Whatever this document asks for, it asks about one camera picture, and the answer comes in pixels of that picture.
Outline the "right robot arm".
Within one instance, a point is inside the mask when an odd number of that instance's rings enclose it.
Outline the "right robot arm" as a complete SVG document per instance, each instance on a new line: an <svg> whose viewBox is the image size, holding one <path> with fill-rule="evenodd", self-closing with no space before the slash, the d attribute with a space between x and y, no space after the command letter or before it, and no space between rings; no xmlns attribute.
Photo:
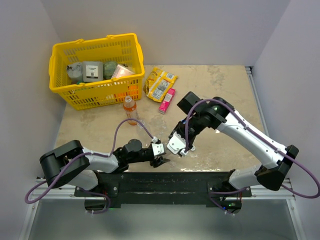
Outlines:
<svg viewBox="0 0 320 240"><path fill-rule="evenodd" d="M235 196L241 189L262 185L277 191L283 184L299 150L294 145L280 144L245 120L235 108L221 97L203 101L192 91L177 104L187 115L168 137L167 149L174 155L186 156L194 148L194 140L205 128L227 135L247 149L259 165L246 169L233 169L215 184L216 194Z"/></svg>

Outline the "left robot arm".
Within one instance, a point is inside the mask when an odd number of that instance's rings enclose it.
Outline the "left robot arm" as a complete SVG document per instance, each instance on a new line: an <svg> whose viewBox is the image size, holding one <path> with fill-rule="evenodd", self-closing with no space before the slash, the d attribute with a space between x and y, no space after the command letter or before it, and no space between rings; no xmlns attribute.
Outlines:
<svg viewBox="0 0 320 240"><path fill-rule="evenodd" d="M143 148L138 139L131 139L127 144L112 153L94 152L83 147L78 140L72 140L40 157L47 184L53 188L64 185L80 187L92 196L99 196L104 184L98 180L98 171L106 174L118 174L126 171L129 164L148 162L157 168L167 162L164 144L159 139Z"/></svg>

